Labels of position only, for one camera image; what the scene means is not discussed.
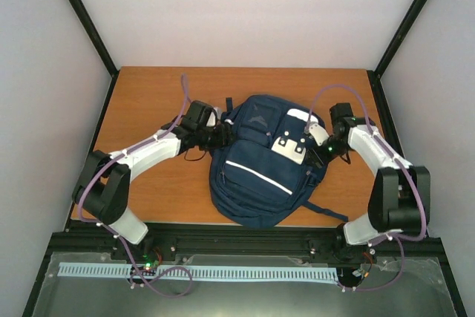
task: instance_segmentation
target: purple cable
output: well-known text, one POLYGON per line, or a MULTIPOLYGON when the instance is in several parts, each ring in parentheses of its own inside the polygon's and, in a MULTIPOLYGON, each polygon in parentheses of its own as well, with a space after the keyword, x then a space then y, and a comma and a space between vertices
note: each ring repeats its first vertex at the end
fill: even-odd
POLYGON ((366 106, 364 105, 363 99, 359 96, 358 92, 355 91, 353 88, 351 88, 349 85, 341 85, 341 84, 328 85, 326 87, 323 87, 317 93, 317 95, 313 98, 312 106, 310 106, 310 110, 309 110, 309 119, 307 119, 307 125, 305 125, 305 132, 307 132, 309 130, 310 120, 312 119, 313 107, 317 103, 318 98, 320 98, 320 96, 323 94, 323 92, 328 91, 329 89, 332 89, 332 88, 343 88, 343 89, 346 89, 347 91, 350 91, 351 93, 353 93, 355 95, 356 99, 359 101, 359 104, 360 104, 361 108, 363 109, 364 121, 366 122, 366 126, 368 127, 368 130, 370 132, 373 132, 373 130, 371 128, 371 125, 370 125, 370 117, 368 115, 368 110, 366 109, 366 106))
MULTIPOLYGON (((307 124, 305 125, 305 131, 308 131, 308 129, 310 127, 310 120, 312 118, 313 107, 315 106, 318 98, 323 94, 323 92, 325 92, 329 89, 332 89, 332 88, 343 88, 343 89, 346 89, 347 91, 350 91, 351 93, 353 93, 355 95, 356 99, 359 101, 359 104, 360 104, 361 108, 363 109, 364 121, 366 122, 366 126, 368 128, 368 131, 370 132, 370 134, 373 134, 373 128, 370 125, 370 118, 368 116, 368 110, 366 109, 366 105, 364 105, 363 99, 359 96, 358 92, 355 91, 353 88, 351 88, 348 85, 342 85, 342 84, 328 85, 326 87, 323 87, 317 93, 317 95, 315 96, 315 98, 312 101, 312 106, 310 107, 310 110, 309 110, 309 119, 307 120, 307 124)), ((373 136, 373 137, 375 138, 375 141, 379 144, 379 146, 384 151, 386 151, 386 153, 388 155, 390 155, 391 158, 394 159, 394 162, 399 166, 402 173, 406 177, 406 180, 408 181, 409 186, 410 186, 410 188, 411 188, 411 190, 414 194, 414 198, 416 199, 416 204, 417 204, 417 208, 419 209, 419 214, 421 215, 421 232, 419 233, 418 236, 411 237, 409 235, 403 235, 403 234, 399 234, 399 233, 397 233, 397 236, 401 239, 406 240, 406 241, 421 241, 424 238, 425 233, 427 231, 427 221, 425 219, 424 206, 422 205, 421 196, 419 195, 419 192, 417 191, 416 184, 414 183, 412 177, 410 176, 409 171, 404 167, 404 165, 401 163, 401 161, 399 161, 397 158, 394 157, 394 153, 392 152, 392 150, 388 146, 386 146, 384 141, 381 140, 377 136, 373 136)), ((376 238, 376 239, 373 239, 370 243, 373 246, 375 246, 375 245, 380 244, 385 239, 386 239, 386 237, 384 237, 382 239, 381 238, 376 238)))
POLYGON ((188 101, 188 103, 191 104, 191 99, 188 96, 188 76, 186 76, 186 73, 182 73, 181 75, 181 89, 183 90, 183 93, 185 94, 186 100, 188 101))
MULTIPOLYGON (((149 137, 137 144, 133 144, 132 146, 129 146, 125 152, 127 154, 131 154, 133 153, 134 151, 138 150, 139 148, 142 148, 156 140, 159 140, 161 138, 163 138, 165 135, 167 135, 168 133, 170 133, 175 126, 177 126, 178 122, 180 121, 182 115, 185 113, 185 108, 186 108, 186 103, 187 102, 191 102, 190 98, 189 98, 189 88, 188 88, 188 77, 186 76, 186 74, 182 74, 181 75, 181 87, 183 89, 183 104, 181 106, 181 109, 180 109, 180 113, 177 115, 177 118, 174 120, 174 122, 171 124, 170 128, 168 128, 166 131, 164 131, 162 134, 158 135, 157 137, 149 137)), ((114 159, 111 159, 110 161, 108 161, 95 175, 94 177, 92 178, 92 180, 90 181, 90 183, 85 187, 85 190, 84 192, 82 193, 81 195, 81 198, 79 199, 79 202, 77 203, 77 206, 78 206, 78 216, 79 216, 79 219, 82 221, 82 222, 87 222, 87 223, 100 223, 99 220, 97 219, 90 219, 90 218, 86 218, 82 215, 82 206, 84 205, 84 201, 86 199, 86 197, 88 196, 89 192, 92 190, 92 187, 94 186, 94 184, 101 178, 101 176, 104 174, 104 172, 106 172, 113 164, 115 164, 117 161, 119 161, 120 159, 124 158, 125 155, 123 153, 117 155, 114 159)), ((109 232, 111 232, 112 234, 114 235, 117 235, 117 232, 115 232, 111 227, 105 225, 105 224, 102 224, 104 226, 104 228, 106 228, 109 232)), ((151 280, 150 282, 147 281, 146 278, 144 278, 144 276, 142 275, 142 273, 140 272, 140 269, 138 268, 137 264, 135 263, 135 259, 134 259, 134 256, 132 255, 131 253, 131 250, 129 249, 128 245, 127 245, 127 241, 123 238, 123 237, 118 237, 119 240, 122 242, 122 245, 124 246, 124 249, 125 251, 127 252, 127 255, 128 255, 128 258, 130 259, 131 263, 132 263, 132 266, 135 268, 135 270, 138 272, 138 275, 139 277, 142 279, 143 283, 149 287, 152 291, 154 291, 156 294, 162 296, 162 297, 166 297, 166 298, 177 298, 177 297, 182 297, 184 296, 185 294, 187 294, 190 289, 191 289, 191 286, 193 284, 193 278, 191 276, 191 273, 184 267, 171 267, 169 269, 166 269, 165 271, 163 271, 160 275, 158 275, 156 278, 154 278, 153 280, 151 280), (153 286, 151 286, 151 282, 153 281, 156 281, 158 280, 159 278, 161 278, 162 276, 164 276, 165 274, 173 271, 173 270, 176 270, 176 269, 180 269, 180 270, 183 270, 186 272, 186 274, 189 276, 190 278, 190 282, 189 282, 189 285, 188 287, 186 288, 186 291, 184 293, 180 293, 178 295, 167 295, 165 293, 162 293, 158 290, 156 290, 153 286)))
POLYGON ((122 242, 122 244, 124 245, 124 249, 125 251, 127 252, 127 255, 128 257, 130 258, 131 260, 131 264, 132 266, 134 267, 135 269, 135 273, 138 274, 138 276, 142 279, 143 283, 150 289, 152 290, 154 293, 162 296, 162 297, 166 297, 166 298, 179 298, 179 297, 183 297, 184 295, 186 295, 187 293, 190 292, 191 290, 191 286, 193 285, 193 277, 191 276, 191 273, 188 269, 186 269, 185 267, 170 267, 166 270, 163 270, 158 276, 154 277, 152 280, 148 281, 142 274, 142 271, 140 271, 139 267, 137 266, 137 263, 135 262, 135 259, 134 259, 134 256, 132 255, 132 252, 130 250, 130 248, 128 247, 127 245, 127 241, 123 238, 123 237, 119 237, 120 241, 122 242), (151 284, 155 281, 157 281, 158 279, 162 278, 164 275, 168 274, 169 272, 173 271, 173 270, 182 270, 184 271, 188 277, 189 277, 189 284, 188 286, 186 287, 186 290, 182 293, 179 293, 178 295, 168 295, 166 293, 162 293, 160 292, 159 290, 155 289, 155 287, 153 287, 151 284))
MULTIPOLYGON (((352 89, 350 86, 348 85, 341 85, 341 84, 336 84, 336 85, 328 85, 326 87, 323 87, 318 93, 317 95, 315 96, 315 98, 313 99, 312 101, 312 106, 310 107, 310 110, 309 110, 309 119, 307 120, 307 124, 305 126, 305 131, 307 132, 308 131, 308 128, 310 127, 310 120, 311 120, 311 117, 312 117, 312 112, 313 112, 313 107, 315 106, 316 102, 317 102, 317 99, 323 94, 323 92, 331 89, 331 88, 343 88, 343 89, 346 89, 348 91, 350 91, 351 93, 353 93, 356 97, 356 99, 359 101, 359 104, 361 106, 361 108, 363 109, 363 113, 364 113, 364 121, 366 122, 366 126, 368 128, 368 131, 373 134, 373 128, 371 127, 370 125, 370 118, 368 116, 368 111, 366 109, 366 106, 364 105, 364 102, 363 102, 363 99, 359 96, 358 92, 356 92, 354 89, 352 89)), ((364 292, 369 292, 369 291, 376 291, 376 290, 380 290, 382 288, 385 288, 385 287, 388 287, 392 284, 394 284, 396 281, 399 280, 399 278, 401 277, 402 275, 402 272, 403 272, 403 267, 404 267, 404 249, 402 247, 402 243, 400 241, 400 239, 403 239, 403 240, 406 240, 406 241, 421 241, 422 239, 424 239, 424 236, 425 236, 425 233, 427 231, 427 221, 425 219, 425 211, 424 211, 424 206, 422 205, 422 200, 421 200, 421 196, 419 195, 419 192, 417 191, 417 187, 416 187, 416 184, 414 183, 413 181, 413 178, 410 176, 409 174, 409 171, 404 167, 404 165, 402 164, 402 162, 397 159, 393 153, 393 151, 390 149, 390 147, 388 147, 383 140, 381 140, 379 137, 377 137, 376 135, 373 136, 375 138, 375 141, 379 144, 379 146, 384 150, 386 151, 387 154, 390 155, 390 157, 394 160, 394 162, 397 164, 397 166, 399 166, 399 168, 401 169, 402 173, 404 174, 404 176, 406 177, 406 180, 407 182, 409 183, 409 186, 414 194, 414 198, 416 199, 416 203, 417 203, 417 208, 419 209, 419 214, 421 215, 421 232, 419 233, 418 236, 416 237, 412 237, 412 236, 409 236, 409 235, 403 235, 403 234, 400 234, 400 233, 390 233, 389 236, 392 237, 393 239, 396 239, 396 242, 398 243, 399 245, 399 248, 401 250, 401 269, 399 270, 398 272, 398 275, 396 275, 396 277, 389 281, 388 283, 380 286, 380 287, 373 287, 373 288, 369 288, 369 289, 356 289, 356 291, 364 291, 364 292)), ((371 243, 371 246, 376 246, 380 243, 382 243, 383 241, 385 241, 387 239, 387 236, 386 235, 383 235, 381 237, 377 237, 373 240, 370 241, 371 243)))
MULTIPOLYGON (((392 284, 394 284, 396 281, 398 281, 401 278, 402 273, 404 271, 404 260, 405 260, 404 248, 402 247, 402 243, 399 240, 399 238, 397 236, 393 236, 393 237, 397 241, 397 243, 399 245, 399 248, 401 250, 401 268, 399 269, 398 274, 393 278, 393 280, 388 281, 384 285, 381 285, 381 286, 378 286, 378 287, 369 287, 369 288, 366 288, 366 289, 365 288, 362 288, 362 289, 361 288, 356 288, 356 290, 355 290, 356 292, 369 293, 369 292, 372 292, 372 291, 378 291, 378 290, 384 289, 385 287, 391 286, 392 284)), ((342 289, 345 288, 345 286, 340 284, 340 282, 337 282, 337 285, 339 285, 342 289)))

